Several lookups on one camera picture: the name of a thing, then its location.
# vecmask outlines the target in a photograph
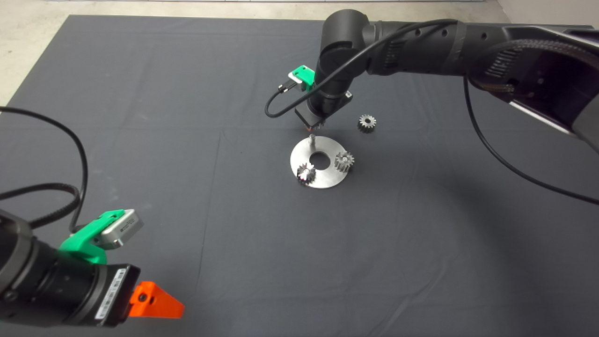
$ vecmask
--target metal pin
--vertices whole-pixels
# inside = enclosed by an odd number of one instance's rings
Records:
[[[314,136],[314,134],[310,134],[310,136],[308,137],[308,142],[309,142],[311,148],[315,147],[316,146],[316,136]]]

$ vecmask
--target metal gear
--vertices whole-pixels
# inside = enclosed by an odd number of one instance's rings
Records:
[[[314,181],[314,177],[316,176],[316,168],[314,165],[310,163],[301,164],[297,170],[297,178],[299,182],[304,185],[308,185],[309,183]]]
[[[339,152],[335,156],[335,168],[340,172],[347,172],[356,162],[353,155],[347,151]]]
[[[371,115],[362,115],[358,121],[358,130],[363,133],[371,133],[376,127],[376,119]]]

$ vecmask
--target green mount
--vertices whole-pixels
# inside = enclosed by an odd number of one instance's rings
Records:
[[[294,76],[296,79],[301,81],[301,90],[302,91],[310,91],[314,86],[314,70],[306,67],[305,65],[300,65],[296,69],[294,69],[290,76]]]
[[[123,209],[109,210],[102,213],[96,220],[88,223],[67,240],[64,240],[58,250],[93,264],[106,264],[106,252],[102,248],[94,246],[91,241],[123,214],[125,214]]]

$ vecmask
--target black cord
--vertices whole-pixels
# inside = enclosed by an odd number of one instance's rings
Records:
[[[35,220],[29,222],[29,225],[32,229],[40,228],[44,225],[47,225],[51,222],[55,222],[59,219],[64,218],[69,215],[79,204],[81,200],[79,199],[79,191],[75,186],[68,185],[65,183],[53,182],[53,183],[41,183],[38,185],[31,185],[27,187],[22,187],[18,189],[13,189],[12,191],[7,191],[0,193],[0,200],[5,200],[9,198],[14,198],[19,195],[32,193],[32,192],[40,192],[40,191],[63,191],[70,193],[73,196],[73,200],[68,203],[66,206],[61,207],[55,210],[52,213],[41,216]]]
[[[77,150],[79,151],[79,157],[81,159],[81,188],[79,190],[80,201],[79,201],[77,207],[74,209],[73,217],[71,219],[71,223],[69,224],[69,231],[74,233],[76,231],[75,227],[77,225],[77,219],[79,218],[79,213],[81,213],[81,208],[83,207],[83,202],[85,201],[85,194],[87,191],[87,179],[88,179],[87,156],[85,154],[85,149],[83,148],[83,144],[81,143],[81,140],[79,140],[77,135],[73,131],[71,131],[71,129],[69,129],[62,123],[55,121],[54,119],[49,118],[47,116],[41,115],[39,113],[25,110],[25,109],[19,109],[19,108],[14,108],[14,107],[2,107],[2,106],[0,106],[0,111],[32,117],[32,118],[44,121],[48,124],[52,124],[55,127],[64,131],[67,135],[69,135],[69,137],[73,140],[73,142],[75,142]]]
[[[400,35],[403,35],[405,33],[411,32],[411,31],[415,31],[420,28],[426,28],[426,27],[437,26],[437,25],[451,25],[456,22],[458,22],[458,21],[454,20],[454,19],[441,19],[441,20],[433,20],[433,21],[427,21],[427,22],[414,23],[410,26],[400,28],[400,29],[396,30],[395,32],[393,32],[392,34],[389,34],[389,35],[383,37],[382,39],[380,39],[379,41],[376,41],[375,43],[371,44],[370,46],[362,49],[359,53],[357,53],[352,58],[347,60],[347,62],[340,65],[339,68],[337,68],[329,76],[327,76],[324,80],[322,80],[322,82],[318,83],[314,88],[312,88],[312,90],[308,91],[306,94],[304,94],[302,97],[295,100],[293,103],[291,103],[290,105],[285,107],[283,110],[281,110],[277,113],[270,113],[268,111],[269,105],[273,101],[273,99],[278,95],[278,94],[274,94],[271,97],[271,99],[268,100],[266,106],[264,107],[264,113],[270,118],[281,117],[283,114],[285,114],[289,110],[296,107],[299,103],[302,103],[303,101],[307,100],[308,98],[312,97],[315,93],[320,91],[322,86],[324,86],[325,84],[330,82],[333,78],[335,78],[335,76],[337,76],[340,72],[342,72],[349,65],[354,63],[357,59],[361,58],[362,56],[366,55],[374,48],[380,46],[381,44],[383,44],[389,40],[393,40],[394,38],[397,38]]]
[[[277,90],[277,92],[275,92],[272,96],[270,96],[270,98],[268,99],[268,101],[266,102],[266,105],[264,106],[264,113],[270,117],[270,118],[276,118],[279,117],[281,115],[275,116],[275,115],[271,115],[270,112],[268,112],[268,107],[270,106],[270,104],[273,102],[273,100],[275,99],[276,96],[279,96],[281,94],[280,91]]]
[[[575,198],[575,199],[578,199],[581,201],[586,201],[588,203],[599,205],[599,200],[597,200],[597,199],[587,197],[585,195],[581,195],[578,193],[574,193],[574,192],[568,191],[566,189],[555,187],[553,185],[549,185],[546,182],[542,182],[538,179],[535,179],[535,178],[529,176],[528,174],[518,170],[516,167],[514,167],[513,165],[508,163],[507,160],[505,160],[499,153],[497,153],[497,151],[491,146],[491,144],[489,144],[489,142],[487,141],[487,139],[481,132],[481,130],[479,128],[479,124],[476,122],[476,118],[474,116],[474,110],[472,109],[472,102],[470,100],[470,88],[468,86],[468,79],[466,77],[464,77],[464,97],[466,99],[466,107],[468,108],[468,114],[470,115],[470,121],[472,121],[472,126],[474,127],[476,134],[479,136],[480,141],[483,143],[483,145],[485,145],[487,150],[489,150],[489,152],[493,155],[493,157],[495,157],[497,160],[499,160],[500,163],[502,163],[505,167],[507,167],[512,172],[519,175],[520,177],[522,177],[538,186],[549,189],[553,192],[557,192],[557,193],[566,195],[571,198]]]

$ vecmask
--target metal plate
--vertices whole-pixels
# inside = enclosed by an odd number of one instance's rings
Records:
[[[314,146],[311,146],[309,137],[297,143],[293,151],[291,151],[291,172],[294,177],[297,177],[298,167],[300,167],[301,164],[309,163],[310,157],[319,152],[328,156],[331,163],[329,167],[324,170],[317,169],[314,181],[306,186],[313,188],[331,188],[342,182],[347,176],[347,172],[339,172],[335,168],[335,156],[339,152],[345,152],[345,149],[333,139],[316,136],[314,139]]]

